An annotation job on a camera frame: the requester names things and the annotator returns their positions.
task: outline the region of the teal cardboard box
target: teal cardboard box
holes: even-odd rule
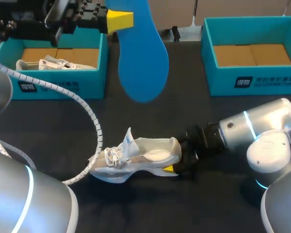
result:
[[[25,48],[52,48],[48,41],[27,41],[9,39],[0,45],[0,63],[16,68],[16,61],[21,59]],[[108,42],[106,35],[96,29],[76,28],[74,34],[63,34],[58,48],[62,49],[99,49],[96,70],[25,70],[28,76],[60,85],[75,92],[83,99],[102,99],[107,73]],[[23,82],[11,78],[13,100],[53,100],[69,97],[45,87],[34,85],[28,90]]]
[[[206,18],[201,55],[212,96],[291,94],[291,65],[218,66],[213,46],[283,44],[291,61],[291,17]]]

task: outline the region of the shoe insole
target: shoe insole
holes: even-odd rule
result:
[[[113,11],[134,13],[134,26],[117,32],[120,43],[118,74],[126,93],[148,102],[166,84],[169,60],[151,16],[147,0],[106,0]]]
[[[153,162],[162,161],[170,157],[170,151],[168,150],[151,150],[143,155],[146,159]]]

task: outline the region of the brown cardboard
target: brown cardboard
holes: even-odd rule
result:
[[[73,49],[74,62],[97,68],[99,49]]]
[[[220,67],[256,66],[250,45],[248,46],[214,46]]]
[[[58,49],[56,58],[75,63],[73,49]]]
[[[251,49],[258,66],[291,66],[282,44],[251,45]]]
[[[97,68],[99,49],[58,49],[56,58]]]
[[[99,49],[25,49],[22,60],[38,62],[47,55],[68,62],[97,68]]]
[[[40,59],[44,59],[45,56],[50,55],[56,57],[57,49],[36,49],[28,48],[24,50],[22,60],[25,62],[38,62]]]

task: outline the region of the shoelace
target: shoelace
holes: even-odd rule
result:
[[[76,64],[70,63],[64,59],[59,59],[59,61],[61,61],[61,63],[59,64],[61,67],[72,68],[72,69],[76,69],[77,67]]]
[[[106,148],[105,159],[108,166],[117,166],[129,158],[123,158],[122,143],[118,147]]]

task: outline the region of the black tabletop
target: black tabletop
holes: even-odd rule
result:
[[[106,97],[89,101],[103,130],[104,147],[121,143],[128,127],[135,138],[171,137],[189,125],[204,126],[282,97],[212,98],[200,43],[166,47],[167,85],[157,99],[141,104],[124,93],[117,75],[119,46],[110,46]],[[72,100],[11,102],[0,116],[0,139],[30,155],[38,170],[60,180],[78,174],[96,149],[91,120]],[[244,155],[231,154],[206,159],[195,180],[138,172],[124,184],[110,184],[89,175],[71,186],[80,208],[77,233],[264,233],[259,208],[241,192],[247,178],[244,161]]]

